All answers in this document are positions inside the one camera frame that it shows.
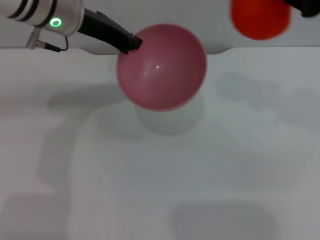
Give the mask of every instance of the white surface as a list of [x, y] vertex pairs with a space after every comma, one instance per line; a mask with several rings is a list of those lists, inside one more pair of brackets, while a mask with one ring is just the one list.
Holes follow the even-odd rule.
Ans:
[[116, 56], [0, 51], [0, 239], [318, 240], [320, 48], [208, 56], [185, 107], [124, 98]]
[[[100, 11], [136, 33], [158, 23], [175, 23], [194, 32], [207, 53], [221, 53], [233, 47], [319, 46], [320, 17], [304, 19], [292, 11], [292, 24], [283, 35], [268, 41], [254, 41], [242, 36], [230, 21], [231, 0], [84, 0], [86, 8]], [[0, 48], [24, 48], [32, 27], [0, 18]], [[63, 37], [43, 31], [41, 39], [65, 46]], [[116, 54], [108, 44], [77, 33], [70, 37], [70, 47], [93, 54]]]

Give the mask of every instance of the white backdrop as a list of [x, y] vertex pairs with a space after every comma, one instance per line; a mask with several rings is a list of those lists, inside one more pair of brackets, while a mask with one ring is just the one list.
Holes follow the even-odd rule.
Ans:
[[[85, 7], [103, 12], [133, 33], [156, 23], [176, 23], [193, 31], [207, 53], [220, 53], [233, 47], [319, 46], [320, 18], [303, 19], [293, 11], [289, 30], [273, 40], [254, 41], [240, 35], [229, 19], [229, 0], [84, 0]], [[0, 20], [0, 48], [23, 48], [31, 26]], [[64, 46], [63, 37], [44, 32], [42, 39]], [[116, 54], [106, 43], [80, 33], [70, 37], [70, 46], [93, 54]]]

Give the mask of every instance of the black cable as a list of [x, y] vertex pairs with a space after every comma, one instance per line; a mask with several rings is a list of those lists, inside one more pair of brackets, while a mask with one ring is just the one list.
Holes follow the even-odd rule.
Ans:
[[44, 49], [47, 49], [47, 50], [50, 50], [50, 51], [53, 51], [53, 52], [57, 52], [57, 53], [60, 53], [61, 52], [61, 48], [60, 47], [57, 47], [55, 45], [52, 45], [50, 43], [47, 43], [47, 42], [44, 42]]
[[69, 49], [69, 41], [68, 41], [68, 37], [64, 37], [65, 38], [65, 43], [66, 43], [66, 48], [65, 49], [61, 49], [61, 52], [65, 52]]

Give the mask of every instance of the white table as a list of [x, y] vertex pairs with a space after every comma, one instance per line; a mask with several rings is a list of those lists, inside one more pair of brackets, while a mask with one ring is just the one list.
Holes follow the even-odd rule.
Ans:
[[164, 113], [116, 59], [0, 50], [0, 239], [320, 238], [320, 48], [209, 55]]

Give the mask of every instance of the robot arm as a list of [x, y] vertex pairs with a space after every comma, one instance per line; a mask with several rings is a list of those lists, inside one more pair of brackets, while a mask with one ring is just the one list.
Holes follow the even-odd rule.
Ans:
[[42, 29], [65, 37], [80, 32], [125, 54], [143, 42], [102, 13], [85, 9], [82, 0], [1, 0], [0, 15], [35, 27], [27, 43], [30, 49], [39, 45]]
[[320, 13], [319, 0], [284, 0], [284, 2], [301, 11], [304, 18], [314, 17]]

